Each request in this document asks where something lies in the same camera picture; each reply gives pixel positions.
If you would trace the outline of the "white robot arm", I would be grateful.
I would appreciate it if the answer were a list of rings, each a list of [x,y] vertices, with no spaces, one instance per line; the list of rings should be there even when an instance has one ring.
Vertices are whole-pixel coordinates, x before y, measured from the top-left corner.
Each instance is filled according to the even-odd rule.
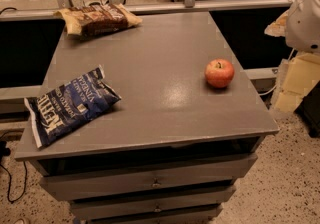
[[[286,44],[298,51],[320,53],[320,0],[295,0],[288,10]]]

